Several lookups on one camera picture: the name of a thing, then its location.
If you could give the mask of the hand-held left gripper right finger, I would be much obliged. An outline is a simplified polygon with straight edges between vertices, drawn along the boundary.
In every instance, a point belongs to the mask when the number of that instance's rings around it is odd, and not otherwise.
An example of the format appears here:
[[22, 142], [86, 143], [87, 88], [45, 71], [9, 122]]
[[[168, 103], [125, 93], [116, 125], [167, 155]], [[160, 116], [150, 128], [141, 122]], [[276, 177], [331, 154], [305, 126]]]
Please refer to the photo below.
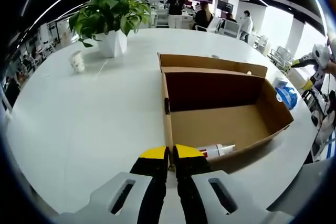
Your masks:
[[256, 204], [252, 195], [223, 170], [214, 171], [199, 150], [173, 147], [177, 192], [186, 223], [291, 223], [293, 217]]

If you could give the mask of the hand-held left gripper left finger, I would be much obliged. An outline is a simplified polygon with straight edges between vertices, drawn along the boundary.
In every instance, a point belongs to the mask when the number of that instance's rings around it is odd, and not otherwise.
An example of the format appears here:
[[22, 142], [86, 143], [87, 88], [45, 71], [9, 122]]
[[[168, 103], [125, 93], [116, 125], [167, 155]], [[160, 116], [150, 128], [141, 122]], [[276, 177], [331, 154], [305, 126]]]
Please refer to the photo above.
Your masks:
[[93, 191], [89, 203], [54, 223], [158, 223], [166, 195], [169, 148], [142, 153], [129, 172], [120, 172]]

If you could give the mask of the person's right hand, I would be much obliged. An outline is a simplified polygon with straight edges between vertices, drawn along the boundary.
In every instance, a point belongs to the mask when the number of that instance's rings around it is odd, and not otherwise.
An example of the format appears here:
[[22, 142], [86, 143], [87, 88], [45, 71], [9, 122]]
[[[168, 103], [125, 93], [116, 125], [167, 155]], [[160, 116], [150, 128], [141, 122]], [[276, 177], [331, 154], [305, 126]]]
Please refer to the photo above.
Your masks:
[[324, 73], [331, 74], [336, 77], [336, 64], [329, 61], [327, 67], [323, 71]]

